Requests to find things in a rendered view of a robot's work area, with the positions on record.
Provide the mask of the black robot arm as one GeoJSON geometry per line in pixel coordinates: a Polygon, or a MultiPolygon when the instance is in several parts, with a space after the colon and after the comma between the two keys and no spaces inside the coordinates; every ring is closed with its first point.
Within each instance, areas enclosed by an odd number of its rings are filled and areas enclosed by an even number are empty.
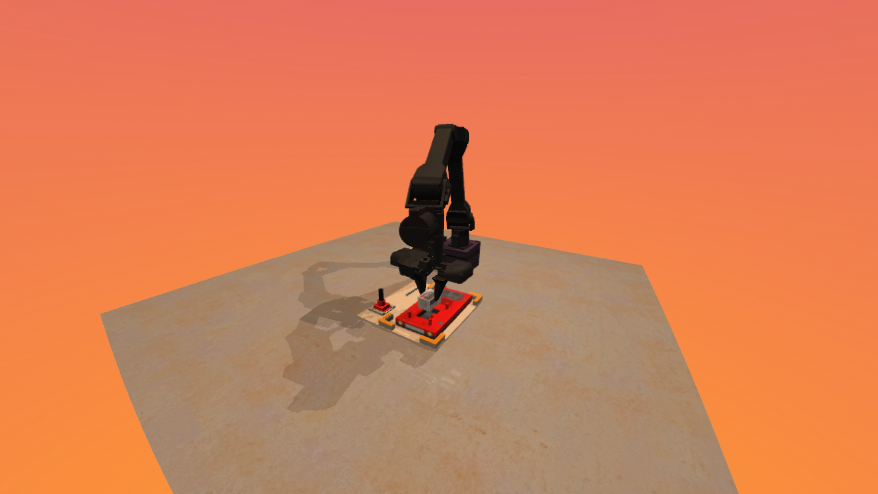
{"type": "Polygon", "coordinates": [[[397,260],[400,275],[417,280],[435,269],[432,247],[427,246],[426,250],[419,247],[433,236],[444,234],[444,209],[450,194],[446,224],[452,235],[448,246],[464,250],[473,245],[469,243],[469,231],[475,230],[475,217],[465,199],[462,158],[468,143],[469,131],[465,127],[453,124],[434,127],[426,161],[416,168],[409,183],[404,206],[410,208],[409,216],[399,226],[400,238],[413,247],[397,260]]]}

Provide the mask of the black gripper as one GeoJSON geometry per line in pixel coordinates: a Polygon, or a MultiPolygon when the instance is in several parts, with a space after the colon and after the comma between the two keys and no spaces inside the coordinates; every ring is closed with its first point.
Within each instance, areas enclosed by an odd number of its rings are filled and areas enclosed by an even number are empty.
{"type": "MultiPolygon", "coordinates": [[[[439,300],[448,281],[457,284],[463,284],[473,275],[474,269],[471,263],[460,260],[455,260],[452,263],[444,263],[443,260],[446,259],[446,254],[443,254],[443,242],[445,241],[447,241],[447,236],[444,236],[444,234],[440,236],[433,236],[424,245],[419,247],[422,250],[426,250],[426,247],[428,246],[432,247],[432,249],[434,250],[435,270],[438,270],[437,275],[432,278],[435,282],[435,302],[439,300]]],[[[390,265],[398,267],[397,260],[411,250],[412,249],[409,248],[402,248],[393,252],[390,256],[390,265]]],[[[421,275],[419,279],[414,281],[418,288],[419,294],[423,294],[426,291],[427,276],[421,275]]]]}

